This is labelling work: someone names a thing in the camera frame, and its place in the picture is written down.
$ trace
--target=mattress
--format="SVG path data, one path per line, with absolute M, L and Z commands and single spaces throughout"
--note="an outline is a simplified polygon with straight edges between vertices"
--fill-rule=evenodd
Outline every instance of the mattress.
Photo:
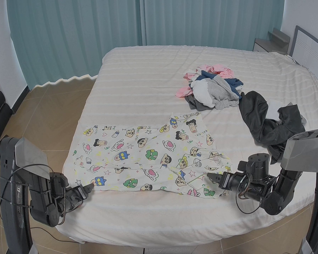
M 200 64 L 231 68 L 243 91 L 255 90 L 266 100 L 298 104 L 306 130 L 318 128 L 318 80 L 307 69 L 278 53 L 196 46 L 137 46 L 115 48 L 105 55 L 96 82 L 78 121 L 63 173 L 75 186 L 70 170 L 72 151 L 89 125 L 163 125 L 170 114 L 191 113 L 175 92 L 187 84 L 183 74 Z M 206 110 L 203 120 L 217 149 L 232 160 L 267 152 L 256 143 L 239 109 Z M 280 164 L 270 166 L 276 176 Z M 271 216 L 263 209 L 242 214 L 234 193 L 217 199 L 158 191 L 93 191 L 81 208 L 66 216 L 57 229 L 77 240 L 134 247 L 192 246 L 263 228 L 294 214 L 314 200 L 315 173 L 303 173 L 291 203 Z M 250 212 L 257 202 L 240 201 Z

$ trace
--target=pink star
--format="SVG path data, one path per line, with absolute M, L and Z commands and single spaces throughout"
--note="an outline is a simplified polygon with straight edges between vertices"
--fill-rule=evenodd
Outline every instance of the pink star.
M 189 174 L 191 175 L 191 177 L 196 176 L 196 173 L 194 171 L 192 171 L 192 170 L 190 171 Z

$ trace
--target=pink garment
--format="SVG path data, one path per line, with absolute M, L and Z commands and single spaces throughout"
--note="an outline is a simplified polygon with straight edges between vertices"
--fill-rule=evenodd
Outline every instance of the pink garment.
M 179 98 L 184 98 L 185 96 L 192 95 L 192 94 L 193 94 L 193 90 L 190 88 L 190 86 L 182 87 L 176 92 L 176 96 Z
M 221 64 L 216 64 L 213 66 L 202 64 L 196 68 L 196 73 L 201 75 L 202 70 L 207 71 L 211 74 L 219 74 L 222 78 L 234 78 L 233 70 Z
M 195 74 L 191 73 L 191 72 L 187 72 L 185 75 L 184 75 L 184 78 L 187 79 L 187 80 L 192 80 L 191 77 L 195 76 Z

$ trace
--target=gray nightstand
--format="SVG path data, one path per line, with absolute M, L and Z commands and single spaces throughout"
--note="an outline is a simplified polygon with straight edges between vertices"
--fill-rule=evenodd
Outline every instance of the gray nightstand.
M 287 54 L 290 37 L 277 28 L 273 28 L 273 32 L 268 32 L 269 40 L 256 38 L 254 41 L 254 52 L 278 52 L 282 55 Z

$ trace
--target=tile floor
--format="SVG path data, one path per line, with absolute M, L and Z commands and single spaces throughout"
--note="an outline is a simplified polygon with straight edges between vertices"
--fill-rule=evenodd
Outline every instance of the tile floor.
M 11 117 L 3 134 L 26 137 L 45 151 L 49 165 L 62 171 L 68 155 L 76 124 L 86 99 L 94 84 L 89 78 L 73 79 L 33 89 Z M 146 254 L 282 254 L 297 253 L 301 239 L 306 234 L 311 218 L 311 207 L 300 210 L 277 223 L 250 233 L 234 236 L 206 245 L 145 249 Z M 55 228 L 47 227 L 30 218 L 31 226 L 41 226 L 60 240 L 70 240 Z M 142 254 L 142 248 L 110 246 L 96 243 L 63 243 L 46 232 L 33 229 L 32 236 L 40 254 Z M 6 238 L 0 220 L 0 254 L 7 250 Z

